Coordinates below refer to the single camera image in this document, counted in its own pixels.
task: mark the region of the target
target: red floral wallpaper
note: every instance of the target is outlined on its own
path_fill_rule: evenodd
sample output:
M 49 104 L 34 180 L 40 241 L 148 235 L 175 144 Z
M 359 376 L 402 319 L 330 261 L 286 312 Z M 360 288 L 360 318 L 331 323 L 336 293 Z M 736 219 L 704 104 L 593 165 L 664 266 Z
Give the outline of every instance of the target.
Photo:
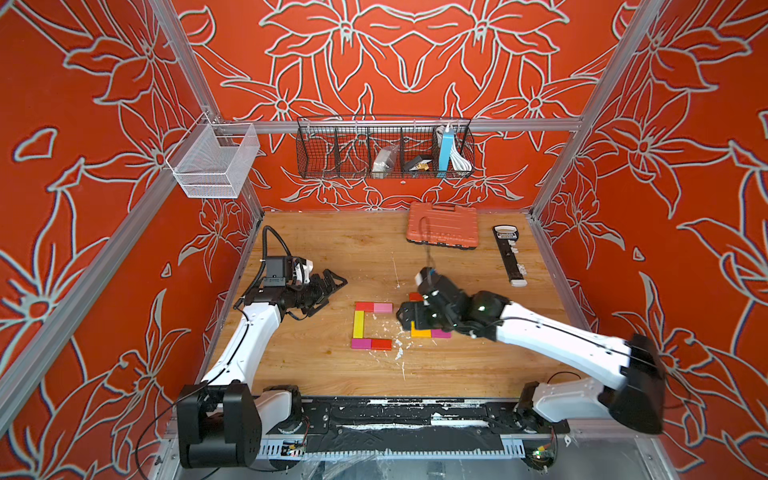
M 657 344 L 682 478 L 768 476 L 766 30 L 667 2 L 542 217 L 593 329 Z
M 0 38 L 3 372 L 200 109 L 146 0 L 3 2 Z M 133 475 L 139 428 L 194 380 L 252 226 L 242 198 L 175 189 L 0 440 L 0 476 Z
M 578 117 L 638 2 L 174 4 L 223 116 L 291 121 L 372 112 Z M 419 199 L 523 209 L 567 138 L 482 134 L 470 178 L 403 184 L 304 180 L 294 140 L 271 134 L 251 180 L 262 204 L 276 210 L 390 209 Z
M 0 8 L 0 372 L 200 114 L 142 0 L 70 3 Z
M 0 442 L 0 475 L 122 478 L 155 460 L 195 380 L 253 218 L 242 200 L 176 187 Z

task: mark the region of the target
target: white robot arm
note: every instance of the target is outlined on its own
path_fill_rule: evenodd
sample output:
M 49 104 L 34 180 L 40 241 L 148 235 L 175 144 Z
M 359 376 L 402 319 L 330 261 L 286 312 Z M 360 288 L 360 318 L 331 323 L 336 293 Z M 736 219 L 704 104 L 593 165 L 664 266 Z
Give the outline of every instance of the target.
M 286 255 L 267 256 L 267 232 L 282 243 Z M 185 468 L 251 465 L 263 433 L 276 425 L 291 432 L 302 421 L 298 387 L 271 387 L 254 400 L 253 377 L 283 317 L 302 319 L 289 309 L 312 316 L 347 282 L 330 270 L 312 274 L 312 262 L 292 257 L 268 226 L 262 251 L 259 273 L 234 307 L 243 314 L 235 333 L 201 382 L 185 386 L 177 400 L 179 460 Z
M 290 256 L 287 247 L 286 256 L 267 257 L 266 232 L 274 230 L 264 231 L 263 267 L 235 306 L 244 304 L 237 330 L 202 382 L 185 386 L 180 394 L 180 461 L 185 468 L 250 465 L 262 433 L 275 425 L 289 431 L 299 425 L 298 388 L 274 387 L 254 402 L 253 377 L 283 317 L 299 319 L 288 309 L 312 316 L 346 285 L 329 270 L 324 277 L 312 275 L 312 263 Z M 522 346 L 590 376 L 557 385 L 527 384 L 515 410 L 522 429 L 563 419 L 614 418 L 639 432 L 661 432 L 664 367 L 648 338 L 636 335 L 627 341 L 587 332 L 491 292 L 468 296 L 429 268 L 416 282 L 424 300 L 401 305 L 397 316 L 404 329 L 413 322 L 418 329 L 442 328 Z
M 527 384 L 517 406 L 524 420 L 533 423 L 536 415 L 549 422 L 613 418 L 639 432 L 661 433 L 666 370 L 647 337 L 627 341 L 577 329 L 487 291 L 468 296 L 428 267 L 416 284 L 424 300 L 400 306 L 403 329 L 414 324 L 522 346 L 590 376 L 557 385 Z

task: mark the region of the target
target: plastic bag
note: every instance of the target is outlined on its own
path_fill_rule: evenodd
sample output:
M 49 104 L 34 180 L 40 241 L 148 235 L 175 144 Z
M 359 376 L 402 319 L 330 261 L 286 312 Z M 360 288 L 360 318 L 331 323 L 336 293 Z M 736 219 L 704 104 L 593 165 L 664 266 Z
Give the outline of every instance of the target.
M 379 151 L 379 154 L 376 155 L 376 159 L 373 161 L 371 176 L 373 178 L 385 178 L 389 175 L 389 172 L 395 168 L 399 151 L 400 147 L 398 145 L 389 145 L 388 147 L 382 148 Z

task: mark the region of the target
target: wooden tabletop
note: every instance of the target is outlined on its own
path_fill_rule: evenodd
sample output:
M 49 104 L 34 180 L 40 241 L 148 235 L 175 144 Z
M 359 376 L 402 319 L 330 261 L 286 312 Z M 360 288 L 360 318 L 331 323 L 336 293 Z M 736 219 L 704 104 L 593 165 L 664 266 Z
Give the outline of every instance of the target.
M 350 349 L 356 301 L 390 302 L 396 311 L 408 300 L 408 293 L 415 291 L 414 276 L 427 260 L 424 246 L 406 241 L 407 223 L 408 214 L 401 212 L 266 214 L 263 224 L 280 233 L 294 256 L 312 260 L 315 273 L 328 268 L 349 284 L 334 293 L 330 304 L 315 316 L 300 322 L 285 317 L 261 359 L 254 393 L 266 386 L 294 384 L 304 395 L 515 398 L 526 382 L 545 382 L 560 370 L 575 371 L 530 350 L 487 339 L 456 333 L 451 339 L 411 339 L 394 313 L 367 313 L 365 320 L 365 337 L 392 339 L 391 352 Z M 525 216 L 479 214 L 478 223 L 480 246 L 476 250 L 431 247 L 438 272 L 467 294 L 490 290 L 567 323 Z M 528 269 L 525 287 L 514 288 L 507 280 L 491 232 L 499 224 L 515 225 L 520 231 L 517 257 Z M 270 255 L 282 254 L 271 235 L 268 248 Z M 260 258 L 261 236 L 238 293 L 256 276 Z M 227 317 L 215 359 L 239 321 L 238 312 Z

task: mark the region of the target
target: pink block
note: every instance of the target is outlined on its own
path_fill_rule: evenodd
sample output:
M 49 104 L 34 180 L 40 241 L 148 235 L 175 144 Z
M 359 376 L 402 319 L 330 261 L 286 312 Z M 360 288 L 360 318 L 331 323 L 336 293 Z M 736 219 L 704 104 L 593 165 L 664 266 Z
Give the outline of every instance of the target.
M 373 339 L 352 339 L 352 348 L 355 350 L 371 350 Z
M 392 304 L 391 303 L 374 303 L 373 312 L 374 313 L 392 313 Z
M 451 333 L 450 332 L 443 332 L 440 329 L 433 330 L 432 331 L 432 338 L 433 339 L 449 339 L 449 338 L 451 338 Z

